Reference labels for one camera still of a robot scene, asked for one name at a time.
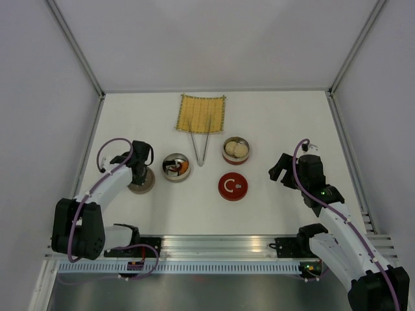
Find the sushi roll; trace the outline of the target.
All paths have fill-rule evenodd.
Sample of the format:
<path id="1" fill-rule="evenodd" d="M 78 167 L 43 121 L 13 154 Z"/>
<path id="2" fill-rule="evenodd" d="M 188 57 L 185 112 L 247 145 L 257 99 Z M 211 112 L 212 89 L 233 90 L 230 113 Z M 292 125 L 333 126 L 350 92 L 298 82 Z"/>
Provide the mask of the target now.
<path id="1" fill-rule="evenodd" d="M 167 173 L 169 176 L 172 176 L 172 177 L 178 177 L 180 175 L 179 172 L 171 171 L 171 170 L 169 170 Z"/>
<path id="2" fill-rule="evenodd" d="M 163 166 L 165 167 L 165 168 L 168 168 L 168 167 L 176 167 L 176 161 L 175 160 L 165 160 L 164 162 L 163 162 Z"/>

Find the beige lunch box lid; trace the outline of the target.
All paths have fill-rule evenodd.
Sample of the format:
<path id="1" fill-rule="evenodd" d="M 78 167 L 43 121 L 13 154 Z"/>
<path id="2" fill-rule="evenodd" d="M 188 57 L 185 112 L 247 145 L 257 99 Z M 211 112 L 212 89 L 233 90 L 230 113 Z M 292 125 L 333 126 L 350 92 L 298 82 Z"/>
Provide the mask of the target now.
<path id="1" fill-rule="evenodd" d="M 147 168 L 145 176 L 136 176 L 128 185 L 128 189 L 134 194 L 145 194 L 155 185 L 155 175 L 151 168 Z"/>

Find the white bun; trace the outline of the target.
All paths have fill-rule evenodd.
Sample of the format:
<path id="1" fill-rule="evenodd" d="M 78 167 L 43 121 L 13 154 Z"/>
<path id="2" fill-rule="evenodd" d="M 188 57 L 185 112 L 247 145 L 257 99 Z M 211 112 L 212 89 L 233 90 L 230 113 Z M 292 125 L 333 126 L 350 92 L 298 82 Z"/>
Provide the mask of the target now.
<path id="1" fill-rule="evenodd" d="M 237 142 L 229 141 L 228 143 L 226 143 L 225 152 L 230 156 L 234 156 L 235 155 L 235 147 L 237 145 L 238 145 Z"/>
<path id="2" fill-rule="evenodd" d="M 249 153 L 249 148 L 242 143 L 239 143 L 236 147 L 235 147 L 235 157 L 236 158 L 243 158 L 245 157 L 247 154 Z"/>

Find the orange carrot piece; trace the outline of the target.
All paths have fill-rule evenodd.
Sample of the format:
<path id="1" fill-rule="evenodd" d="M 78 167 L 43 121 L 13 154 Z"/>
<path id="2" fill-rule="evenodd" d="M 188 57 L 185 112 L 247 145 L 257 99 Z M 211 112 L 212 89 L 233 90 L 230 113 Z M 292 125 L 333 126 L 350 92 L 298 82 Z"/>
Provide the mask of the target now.
<path id="1" fill-rule="evenodd" d="M 188 168 L 189 168 L 189 163 L 188 162 L 181 163 L 179 173 L 184 174 L 187 171 Z"/>

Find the red lunch box lid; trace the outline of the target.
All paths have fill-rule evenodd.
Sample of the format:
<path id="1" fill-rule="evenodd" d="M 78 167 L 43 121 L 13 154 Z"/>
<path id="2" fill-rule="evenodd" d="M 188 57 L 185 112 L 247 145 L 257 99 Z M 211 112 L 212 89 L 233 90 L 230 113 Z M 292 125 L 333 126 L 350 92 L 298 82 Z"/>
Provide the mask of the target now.
<path id="1" fill-rule="evenodd" d="M 248 182 L 242 174 L 229 172 L 219 179 L 218 191 L 225 200 L 237 202 L 246 196 Z"/>

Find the dark red sausage piece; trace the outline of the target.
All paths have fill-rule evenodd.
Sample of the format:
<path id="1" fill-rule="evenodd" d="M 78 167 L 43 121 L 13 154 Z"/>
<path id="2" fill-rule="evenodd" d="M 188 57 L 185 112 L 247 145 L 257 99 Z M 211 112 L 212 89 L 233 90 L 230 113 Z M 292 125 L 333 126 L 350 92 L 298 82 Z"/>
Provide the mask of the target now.
<path id="1" fill-rule="evenodd" d="M 179 172 L 179 171 L 181 171 L 181 169 L 182 169 L 182 166 L 179 165 L 178 167 L 171 167 L 169 170 L 171 172 Z"/>

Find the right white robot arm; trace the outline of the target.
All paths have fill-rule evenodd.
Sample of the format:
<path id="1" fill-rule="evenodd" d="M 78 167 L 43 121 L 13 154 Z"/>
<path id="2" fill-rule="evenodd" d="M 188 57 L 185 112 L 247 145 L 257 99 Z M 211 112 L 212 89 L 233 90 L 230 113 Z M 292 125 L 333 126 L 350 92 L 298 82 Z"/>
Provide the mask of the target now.
<path id="1" fill-rule="evenodd" d="M 272 181 L 299 190 L 319 219 L 299 228 L 294 250 L 319 258 L 345 287 L 352 310 L 406 310 L 410 277 L 393 265 L 357 228 L 345 199 L 326 182 L 320 156 L 282 154 L 268 171 Z"/>

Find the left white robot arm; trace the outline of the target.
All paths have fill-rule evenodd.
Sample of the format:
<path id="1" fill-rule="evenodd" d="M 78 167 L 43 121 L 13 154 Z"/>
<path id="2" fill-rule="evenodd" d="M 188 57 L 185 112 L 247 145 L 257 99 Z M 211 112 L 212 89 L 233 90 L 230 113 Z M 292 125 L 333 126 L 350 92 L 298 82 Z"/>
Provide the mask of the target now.
<path id="1" fill-rule="evenodd" d="M 105 163 L 101 152 L 116 141 L 126 142 L 128 150 Z M 95 160 L 100 178 L 89 190 L 71 199 L 62 198 L 55 207 L 51 248 L 71 263 L 95 260 L 105 251 L 122 251 L 129 257 L 141 251 L 138 227 L 105 226 L 102 214 L 122 190 L 153 187 L 154 178 L 147 177 L 151 172 L 148 166 L 154 161 L 153 147 L 144 141 L 113 138 L 100 147 Z"/>

